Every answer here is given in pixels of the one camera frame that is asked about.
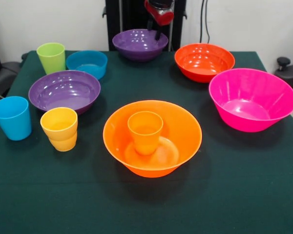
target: green cup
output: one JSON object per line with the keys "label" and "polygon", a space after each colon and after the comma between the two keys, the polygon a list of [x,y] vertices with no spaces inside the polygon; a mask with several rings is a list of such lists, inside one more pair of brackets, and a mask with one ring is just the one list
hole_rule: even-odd
{"label": "green cup", "polygon": [[65,47],[62,44],[43,44],[38,47],[37,54],[47,75],[65,70]]}

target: table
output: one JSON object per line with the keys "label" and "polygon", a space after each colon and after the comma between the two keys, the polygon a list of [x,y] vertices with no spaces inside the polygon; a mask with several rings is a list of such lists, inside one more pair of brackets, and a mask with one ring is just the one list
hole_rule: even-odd
{"label": "table", "polygon": [[[12,142],[0,130],[0,234],[293,233],[292,117],[260,133],[239,132],[219,117],[208,85],[181,74],[172,52],[146,63],[106,55],[101,94],[79,117],[72,151],[51,146],[32,105],[30,137]],[[264,70],[255,52],[233,55],[236,67]],[[27,98],[43,75],[30,52],[9,95]],[[133,174],[102,139],[115,110],[143,99],[186,108],[203,130],[199,152],[162,178]]]}

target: blue bowl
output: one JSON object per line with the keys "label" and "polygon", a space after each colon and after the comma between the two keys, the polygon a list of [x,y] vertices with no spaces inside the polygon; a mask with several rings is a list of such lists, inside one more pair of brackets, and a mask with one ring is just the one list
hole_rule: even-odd
{"label": "blue bowl", "polygon": [[106,55],[93,50],[75,52],[66,59],[69,70],[87,72],[96,79],[101,79],[105,75],[106,65]]}

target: bowl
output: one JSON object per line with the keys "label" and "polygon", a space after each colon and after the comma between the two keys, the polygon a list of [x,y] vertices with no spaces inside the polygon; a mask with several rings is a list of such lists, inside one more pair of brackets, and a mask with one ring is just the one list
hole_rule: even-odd
{"label": "bowl", "polygon": [[[151,156],[138,155],[132,149],[128,119],[139,111],[151,111],[163,119],[160,146]],[[103,140],[110,154],[133,173],[143,177],[161,177],[190,160],[202,142],[202,130],[196,118],[173,103],[159,100],[138,101],[114,112],[106,121]]]}
{"label": "bowl", "polygon": [[168,38],[162,33],[155,40],[156,31],[147,29],[131,29],[120,32],[113,38],[116,49],[127,59],[145,62],[159,56],[168,43]]}
{"label": "bowl", "polygon": [[254,69],[216,75],[209,94],[223,121],[243,132],[263,131],[293,111],[293,89],[282,79]]}
{"label": "bowl", "polygon": [[209,83],[211,79],[234,67],[234,56],[217,45],[196,43],[185,45],[175,53],[175,61],[189,79]]}
{"label": "bowl", "polygon": [[87,72],[96,79],[101,79],[106,72],[107,56],[99,51],[78,51],[66,59],[69,70]]}
{"label": "bowl", "polygon": [[100,89],[99,81],[86,72],[61,71],[37,80],[30,87],[28,97],[42,111],[68,107],[80,115],[91,107]]}

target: orange cup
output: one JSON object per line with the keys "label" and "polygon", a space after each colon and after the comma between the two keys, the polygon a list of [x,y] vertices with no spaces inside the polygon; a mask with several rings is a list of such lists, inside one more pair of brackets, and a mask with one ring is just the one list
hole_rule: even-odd
{"label": "orange cup", "polygon": [[58,151],[69,151],[76,145],[77,113],[67,107],[58,107],[47,111],[40,119],[44,133]]}
{"label": "orange cup", "polygon": [[154,153],[159,145],[163,119],[154,112],[140,111],[130,116],[127,123],[137,153],[144,156]]}

